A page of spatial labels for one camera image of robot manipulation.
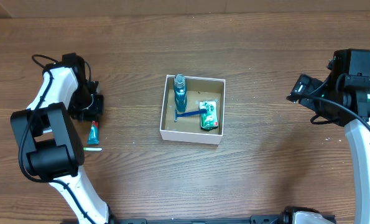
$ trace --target soap bar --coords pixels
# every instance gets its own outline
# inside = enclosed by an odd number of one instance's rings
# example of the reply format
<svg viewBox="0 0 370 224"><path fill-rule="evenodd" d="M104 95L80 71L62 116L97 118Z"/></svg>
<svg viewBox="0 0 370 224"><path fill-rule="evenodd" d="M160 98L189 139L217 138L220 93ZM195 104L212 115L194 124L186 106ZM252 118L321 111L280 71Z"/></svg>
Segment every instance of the soap bar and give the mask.
<svg viewBox="0 0 370 224"><path fill-rule="evenodd" d="M200 126L202 129L211 131L218 127L218 114L215 101L199 102L199 108L206 109L207 113L200 115Z"/></svg>

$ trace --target wooden table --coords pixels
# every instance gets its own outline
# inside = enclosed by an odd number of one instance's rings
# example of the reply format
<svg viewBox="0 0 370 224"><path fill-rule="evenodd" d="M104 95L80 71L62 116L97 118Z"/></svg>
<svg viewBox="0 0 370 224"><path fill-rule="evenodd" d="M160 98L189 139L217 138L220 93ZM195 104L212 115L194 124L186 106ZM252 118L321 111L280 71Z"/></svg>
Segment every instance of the wooden table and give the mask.
<svg viewBox="0 0 370 224"><path fill-rule="evenodd" d="M42 83L32 54L76 52L99 80L100 153L86 153L94 188L119 218L218 218L312 207L353 223L344 130L313 126L285 100L301 73L323 80L339 49L370 49L370 12L0 19L0 223L74 218L47 184L17 165L9 117ZM166 74L226 79L219 146L163 141ZM83 142L90 124L75 122Z"/></svg>

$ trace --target open box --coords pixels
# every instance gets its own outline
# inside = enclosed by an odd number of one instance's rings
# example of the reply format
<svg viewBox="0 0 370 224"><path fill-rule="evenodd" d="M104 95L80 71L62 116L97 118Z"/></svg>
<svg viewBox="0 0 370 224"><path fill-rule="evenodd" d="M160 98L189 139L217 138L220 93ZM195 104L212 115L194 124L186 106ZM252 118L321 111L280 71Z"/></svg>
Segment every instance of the open box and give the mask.
<svg viewBox="0 0 370 224"><path fill-rule="evenodd" d="M185 77L187 86L186 112L198 110L201 101L216 101L219 127L211 131L202 130L200 115L178 118L175 116L175 93L173 79L165 79L162 102L160 133L164 140L219 144L223 136L225 80L216 78Z"/></svg>

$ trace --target black cable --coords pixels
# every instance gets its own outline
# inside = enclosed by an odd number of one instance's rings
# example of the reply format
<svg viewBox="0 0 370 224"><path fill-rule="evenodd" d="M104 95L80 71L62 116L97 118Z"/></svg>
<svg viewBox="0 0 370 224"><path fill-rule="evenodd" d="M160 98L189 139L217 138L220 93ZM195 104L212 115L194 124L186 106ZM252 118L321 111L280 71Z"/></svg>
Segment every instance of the black cable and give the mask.
<svg viewBox="0 0 370 224"><path fill-rule="evenodd" d="M328 81L330 80L331 78L331 72L330 74L327 76L326 80L324 80L324 82L319 86L317 87L316 90L313 90L312 92L308 93L308 95L313 95L314 93L316 93L317 91L321 90L327 83Z"/></svg>
<svg viewBox="0 0 370 224"><path fill-rule="evenodd" d="M340 81L342 79L342 77L344 77L345 75L347 75L346 73L342 73L341 75L338 76L338 78L336 79L336 82L335 82L335 92L338 93L338 87L340 86Z"/></svg>
<svg viewBox="0 0 370 224"><path fill-rule="evenodd" d="M41 63L39 63L35 58L36 57L42 57L42 58L46 58L46 59L49 59L49 60L52 60L54 62L58 62L57 60L53 59L53 58L50 58L50 57L47 57L47 56L44 56L44 55L33 55L31 56L32 60L37 64L39 65L40 67L42 67L43 69L45 69L45 66L42 65ZM49 82L48 82L48 85L46 87L46 89L44 90L44 93L41 95L40 97L40 101L37 103L37 106L35 106L32 114L30 115L30 118L24 128L24 132L23 132L23 135L22 135L22 139L21 139L21 143L19 144L19 155L18 155L18 159L19 159L19 167L23 173L23 175L33 181L33 182L37 182L37 183L47 183L47 181L44 181L44 180L41 180L41 179L36 179L34 177L32 177L30 174L27 173L27 171L25 170L24 166L23 166L23 148L24 148L24 143L25 143L25 139L27 137L27 133L29 132L29 129L30 129L30 125L31 123L33 122L37 112L38 112L38 109L41 107L42 103L45 101L45 97L47 96L47 93L50 89L50 87L52 86L52 80L53 80L53 76L52 76L52 73L50 72L50 70L47 70L47 72L49 73ZM84 211L84 209L82 208L82 206L80 205L79 201L77 200L77 198L75 197L73 191L69 188L68 184L64 183L63 181L61 180L52 180L51 182L53 183L57 183L57 184L60 184L63 186L63 189L67 190L68 193L70 194L70 196L72 196L72 199L73 201L75 202L75 204L77 205L78 209L80 210L80 212L84 215L84 217L86 219L88 219L88 221L91 223L91 224L96 224L91 218L90 216L88 215L87 212Z"/></svg>
<svg viewBox="0 0 370 224"><path fill-rule="evenodd" d="M310 122L312 124L331 124L331 123L335 123L335 122L338 122L340 121L339 118L336 118L336 119L331 119L331 120L326 120L326 121L315 121L317 118L320 117L320 114L316 114L315 116L313 116L312 118L310 118Z"/></svg>
<svg viewBox="0 0 370 224"><path fill-rule="evenodd" d="M365 121L363 120L359 115L357 115L355 112L347 109L346 107L344 107L343 105L341 104L338 104L338 103L335 103L334 101L331 101L331 100L327 100L327 99L324 99L324 98L321 98L321 97L317 97L317 96L311 96L311 95L293 95L293 96L288 96L286 99L287 100L290 100L290 101L294 101L294 100L301 100L303 98L306 98L306 99L311 99L311 100L318 100L318 101L322 101L324 103L328 103L332 106L336 106L337 108L349 113L350 115L352 115L354 118L358 119L366 128L367 130L370 131L370 125Z"/></svg>
<svg viewBox="0 0 370 224"><path fill-rule="evenodd" d="M88 76L88 87L91 88L91 66L85 60L84 62L86 63L86 65L88 66L88 70L90 71L90 75Z"/></svg>

